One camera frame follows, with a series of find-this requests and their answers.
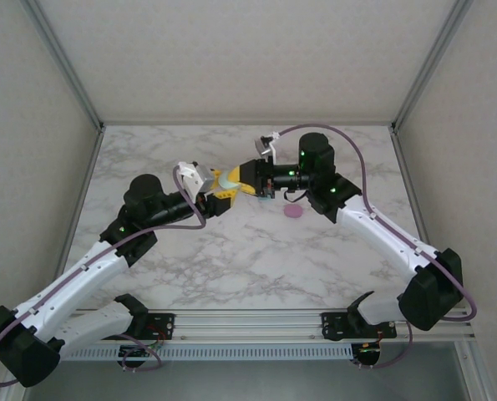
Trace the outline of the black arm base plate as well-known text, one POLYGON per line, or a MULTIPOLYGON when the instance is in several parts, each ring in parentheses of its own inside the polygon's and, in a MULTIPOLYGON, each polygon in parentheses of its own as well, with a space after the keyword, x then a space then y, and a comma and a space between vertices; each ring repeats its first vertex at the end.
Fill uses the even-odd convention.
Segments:
POLYGON ((322 336, 324 339, 341 341, 343 339, 396 338, 395 327, 388 322, 378 325, 368 324, 359 314, 352 312, 324 312, 321 314, 322 336))
POLYGON ((175 314, 148 312, 119 320, 121 332, 138 340, 171 340, 175 328, 175 314))

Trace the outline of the aluminium side frame rail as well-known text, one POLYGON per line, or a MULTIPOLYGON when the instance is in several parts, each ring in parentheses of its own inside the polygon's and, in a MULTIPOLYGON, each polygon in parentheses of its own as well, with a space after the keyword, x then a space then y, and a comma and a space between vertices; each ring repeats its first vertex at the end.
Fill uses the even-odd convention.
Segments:
POLYGON ((17 135, 0 154, 0 305, 63 272, 104 133, 17 135))
MULTIPOLYGON (((397 130, 392 125, 389 125, 388 129, 419 238, 425 242, 430 242, 400 138, 397 130)), ((459 337, 453 341, 453 344, 469 400, 497 401, 497 390, 489 376, 488 369, 485 367, 476 336, 472 334, 466 338, 459 337)))

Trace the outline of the small circuit board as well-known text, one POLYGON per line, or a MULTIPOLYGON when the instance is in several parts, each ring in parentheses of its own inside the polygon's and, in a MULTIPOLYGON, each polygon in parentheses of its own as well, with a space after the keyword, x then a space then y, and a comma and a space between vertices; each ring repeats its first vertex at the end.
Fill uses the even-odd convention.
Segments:
POLYGON ((357 366, 374 366, 378 363, 380 356, 379 342, 354 343, 352 345, 352 363, 357 366))
POLYGON ((118 347, 117 359, 120 362, 123 359, 130 362, 143 362, 147 360, 156 360, 156 356, 147 348, 135 344, 125 344, 118 347))

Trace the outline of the aluminium back frame rail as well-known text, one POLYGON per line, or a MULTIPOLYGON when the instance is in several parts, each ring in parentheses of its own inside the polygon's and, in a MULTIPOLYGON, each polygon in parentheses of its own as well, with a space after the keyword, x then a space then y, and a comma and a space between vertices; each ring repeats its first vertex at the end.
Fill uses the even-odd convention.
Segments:
POLYGON ((326 119, 326 120, 286 120, 286 119, 186 119, 186 120, 105 120, 104 126, 181 126, 181 125, 204 125, 204 126, 226 126, 226 125, 279 125, 292 126, 298 124, 328 124, 336 126, 389 126, 393 123, 386 119, 326 119))

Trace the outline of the green earbud charging case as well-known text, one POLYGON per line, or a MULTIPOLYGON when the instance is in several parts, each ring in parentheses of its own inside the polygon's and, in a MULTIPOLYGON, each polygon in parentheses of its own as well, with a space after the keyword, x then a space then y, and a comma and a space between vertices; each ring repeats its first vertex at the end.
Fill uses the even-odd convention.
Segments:
POLYGON ((218 177, 218 185, 223 190, 239 190, 241 188, 240 167, 222 171, 218 177))

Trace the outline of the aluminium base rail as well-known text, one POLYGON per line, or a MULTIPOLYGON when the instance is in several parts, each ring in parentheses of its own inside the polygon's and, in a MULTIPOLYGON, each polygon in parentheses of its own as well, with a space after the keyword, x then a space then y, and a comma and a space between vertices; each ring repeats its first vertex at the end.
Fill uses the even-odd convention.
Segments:
MULTIPOLYGON (((175 314, 173 344, 203 343, 324 343, 321 314, 324 309, 151 309, 175 314)), ((453 342, 474 330, 468 322, 438 322, 428 331, 407 329, 405 322, 389 323, 397 337, 383 344, 453 342)))

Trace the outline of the aluminium frame post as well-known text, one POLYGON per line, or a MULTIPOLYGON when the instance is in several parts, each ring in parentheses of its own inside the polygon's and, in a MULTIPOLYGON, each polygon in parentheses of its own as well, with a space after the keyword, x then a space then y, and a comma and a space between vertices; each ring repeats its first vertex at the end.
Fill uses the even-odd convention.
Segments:
POLYGON ((39 0, 18 0, 88 120, 98 132, 104 123, 88 96, 39 0))
POLYGON ((443 21, 432 46, 427 52, 409 91, 391 123, 392 131, 395 134, 403 128, 405 122, 413 112, 414 107, 426 89, 430 79, 434 76, 447 48, 451 44, 454 35, 457 33, 459 26, 473 3, 474 0, 454 0, 447 17, 443 21))

